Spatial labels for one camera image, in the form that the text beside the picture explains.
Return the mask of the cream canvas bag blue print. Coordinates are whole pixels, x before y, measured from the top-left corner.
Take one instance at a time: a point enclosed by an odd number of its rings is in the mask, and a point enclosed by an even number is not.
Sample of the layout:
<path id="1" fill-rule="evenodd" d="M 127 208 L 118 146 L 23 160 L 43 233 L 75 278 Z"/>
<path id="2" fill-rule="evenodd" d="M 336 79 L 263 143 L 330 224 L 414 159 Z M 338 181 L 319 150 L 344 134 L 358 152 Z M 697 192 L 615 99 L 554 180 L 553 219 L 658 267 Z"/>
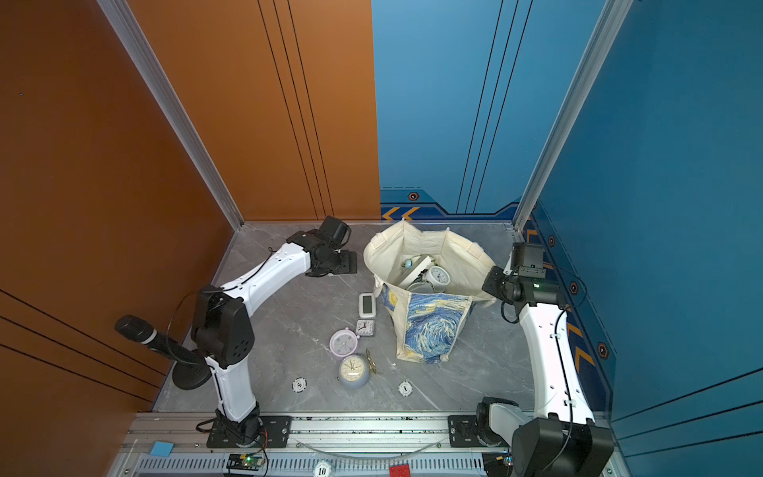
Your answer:
<path id="1" fill-rule="evenodd" d="M 403 261 L 422 254 L 450 274 L 445 292 L 434 293 L 424 273 L 408 288 L 397 286 Z M 374 276 L 374 294 L 393 321 L 395 355 L 401 361 L 446 362 L 473 307 L 496 302 L 482 290 L 494 260 L 480 244 L 448 229 L 423 232 L 399 222 L 369 241 L 364 262 Z"/>

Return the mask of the white round alarm clock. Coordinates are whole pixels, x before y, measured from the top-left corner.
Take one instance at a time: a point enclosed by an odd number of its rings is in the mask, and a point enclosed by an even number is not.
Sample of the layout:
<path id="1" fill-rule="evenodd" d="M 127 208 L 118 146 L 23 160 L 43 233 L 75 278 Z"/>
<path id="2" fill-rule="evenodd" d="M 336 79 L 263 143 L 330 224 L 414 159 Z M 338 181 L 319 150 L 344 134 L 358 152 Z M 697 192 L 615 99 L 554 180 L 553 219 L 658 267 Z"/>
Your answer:
<path id="1" fill-rule="evenodd" d="M 424 280 L 431 286 L 434 293 L 445 292 L 451 284 L 450 274 L 441 266 L 431 266 L 425 272 Z"/>

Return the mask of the brown rectangular mirror clock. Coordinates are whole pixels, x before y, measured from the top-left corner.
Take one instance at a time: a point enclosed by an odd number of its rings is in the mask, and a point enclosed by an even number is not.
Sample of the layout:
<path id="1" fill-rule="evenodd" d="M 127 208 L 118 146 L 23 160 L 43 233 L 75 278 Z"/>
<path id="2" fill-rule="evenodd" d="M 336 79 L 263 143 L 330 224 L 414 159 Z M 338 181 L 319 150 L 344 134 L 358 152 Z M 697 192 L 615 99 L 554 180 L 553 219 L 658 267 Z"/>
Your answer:
<path id="1" fill-rule="evenodd" d="M 421 274 L 425 273 L 429 268 L 431 268 L 433 264 L 433 258 L 432 256 L 429 256 L 428 254 L 422 254 L 421 256 L 416 256 L 417 261 L 415 265 L 410 268 L 409 270 L 401 269 L 401 274 L 399 275 L 399 278 L 397 279 L 397 286 L 400 288 L 408 288 L 421 276 Z"/>

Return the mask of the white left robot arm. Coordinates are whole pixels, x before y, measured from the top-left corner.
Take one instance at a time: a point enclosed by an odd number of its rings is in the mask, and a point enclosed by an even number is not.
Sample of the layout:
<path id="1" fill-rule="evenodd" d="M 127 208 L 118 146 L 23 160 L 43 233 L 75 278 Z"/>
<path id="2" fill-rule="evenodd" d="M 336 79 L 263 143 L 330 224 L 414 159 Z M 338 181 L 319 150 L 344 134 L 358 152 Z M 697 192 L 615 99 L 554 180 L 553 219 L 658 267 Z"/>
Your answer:
<path id="1" fill-rule="evenodd" d="M 191 338 L 218 399 L 213 427 L 222 429 L 233 445 L 259 445 L 264 434 L 248 369 L 248 356 L 256 341 L 252 316 L 297 276 L 356 273 L 357 254 L 345 249 L 351 235 L 349 225 L 329 216 L 319 228 L 290 236 L 242 276 L 222 286 L 208 285 L 197 293 Z"/>

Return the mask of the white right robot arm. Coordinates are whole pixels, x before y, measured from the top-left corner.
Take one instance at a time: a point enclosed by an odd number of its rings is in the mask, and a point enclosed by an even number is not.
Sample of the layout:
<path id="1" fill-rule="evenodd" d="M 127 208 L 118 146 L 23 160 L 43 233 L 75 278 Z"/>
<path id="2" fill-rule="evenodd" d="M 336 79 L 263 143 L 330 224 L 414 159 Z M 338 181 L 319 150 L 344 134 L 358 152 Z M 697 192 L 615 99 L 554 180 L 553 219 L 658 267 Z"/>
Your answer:
<path id="1" fill-rule="evenodd" d="M 534 413 L 506 399 L 487 398 L 476 411 L 477 436 L 508 446 L 514 476 L 599 476 L 615 448 L 588 405 L 571 355 L 562 286 L 546 276 L 544 249 L 516 242 L 506 268 L 495 266 L 483 283 L 503 306 L 513 306 L 524 330 L 534 377 Z"/>

